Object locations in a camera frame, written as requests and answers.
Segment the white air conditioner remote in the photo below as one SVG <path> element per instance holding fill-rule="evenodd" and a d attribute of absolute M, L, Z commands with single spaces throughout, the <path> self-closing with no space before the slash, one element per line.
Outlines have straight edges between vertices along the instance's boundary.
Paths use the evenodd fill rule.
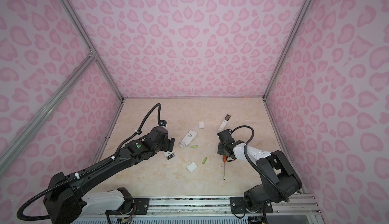
<path fill-rule="evenodd" d="M 165 156 L 165 158 L 166 158 L 167 160 L 170 160 L 170 159 L 172 159 L 172 158 L 175 157 L 174 152 L 163 152 L 163 153 L 164 153 L 164 156 Z"/>

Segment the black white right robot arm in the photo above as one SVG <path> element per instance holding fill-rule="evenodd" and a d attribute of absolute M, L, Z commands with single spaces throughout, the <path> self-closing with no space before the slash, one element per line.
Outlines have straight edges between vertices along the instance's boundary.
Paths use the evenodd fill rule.
<path fill-rule="evenodd" d="M 233 133 L 241 128 L 251 131 L 250 138 L 245 142 L 233 138 Z M 248 125 L 223 130 L 217 134 L 217 154 L 223 156 L 226 161 L 247 162 L 260 176 L 261 184 L 247 190 L 243 197 L 243 208 L 251 213 L 264 210 L 265 206 L 271 203 L 289 202 L 289 197 L 302 188 L 301 179 L 282 151 L 268 152 L 249 146 L 254 134 L 254 129 Z"/>

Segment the white remote with eco sticker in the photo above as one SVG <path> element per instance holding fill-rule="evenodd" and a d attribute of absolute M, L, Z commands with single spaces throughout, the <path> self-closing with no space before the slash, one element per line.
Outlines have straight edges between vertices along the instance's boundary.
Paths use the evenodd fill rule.
<path fill-rule="evenodd" d="M 191 142 L 194 140 L 194 138 L 197 136 L 197 132 L 194 130 L 189 130 L 188 133 L 182 138 L 182 140 L 179 142 L 179 146 L 183 149 L 187 148 Z"/>

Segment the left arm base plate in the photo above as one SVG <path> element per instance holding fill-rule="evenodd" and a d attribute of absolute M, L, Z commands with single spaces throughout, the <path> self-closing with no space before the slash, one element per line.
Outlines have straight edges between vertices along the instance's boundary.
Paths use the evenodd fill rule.
<path fill-rule="evenodd" d="M 117 210 L 108 210 L 108 215 L 146 215 L 150 204 L 149 198 L 134 198 L 133 200 L 125 200 L 121 207 Z"/>

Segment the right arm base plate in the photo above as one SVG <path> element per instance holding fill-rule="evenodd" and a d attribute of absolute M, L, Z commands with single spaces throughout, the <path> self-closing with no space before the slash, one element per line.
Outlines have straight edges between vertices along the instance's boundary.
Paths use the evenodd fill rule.
<path fill-rule="evenodd" d="M 263 214 L 273 213 L 273 207 L 270 203 L 263 202 L 253 202 L 248 199 L 248 197 L 230 197 L 230 207 L 232 214 Z"/>

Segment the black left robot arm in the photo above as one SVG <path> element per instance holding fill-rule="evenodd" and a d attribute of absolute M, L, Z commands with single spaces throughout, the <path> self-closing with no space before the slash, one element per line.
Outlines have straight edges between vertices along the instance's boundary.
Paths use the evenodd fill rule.
<path fill-rule="evenodd" d="M 125 187 L 92 194 L 103 181 L 127 168 L 149 160 L 159 152 L 173 151 L 175 139 L 164 126 L 154 127 L 138 139 L 126 141 L 115 153 L 100 162 L 75 173 L 54 175 L 44 205 L 54 224 L 70 224 L 78 217 L 105 211 L 108 214 L 133 214 L 136 208 Z"/>

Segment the white battery cover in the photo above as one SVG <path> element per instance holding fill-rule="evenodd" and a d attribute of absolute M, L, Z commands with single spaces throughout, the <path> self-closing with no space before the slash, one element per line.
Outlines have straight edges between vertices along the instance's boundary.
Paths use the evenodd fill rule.
<path fill-rule="evenodd" d="M 205 128 L 205 124 L 204 124 L 203 121 L 199 121 L 198 122 L 198 126 L 199 126 L 200 129 L 204 129 Z"/>
<path fill-rule="evenodd" d="M 186 169 L 189 171 L 189 172 L 193 172 L 194 170 L 196 170 L 198 167 L 198 165 L 195 163 L 195 162 L 191 162 L 187 167 Z"/>

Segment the orange handled screwdriver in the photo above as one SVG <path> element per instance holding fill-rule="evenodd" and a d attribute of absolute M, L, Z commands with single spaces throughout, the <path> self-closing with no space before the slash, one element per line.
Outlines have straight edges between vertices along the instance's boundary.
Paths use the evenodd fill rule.
<path fill-rule="evenodd" d="M 223 180 L 225 180 L 225 173 L 226 173 L 225 168 L 227 163 L 227 156 L 223 156 L 222 160 L 223 160 Z"/>

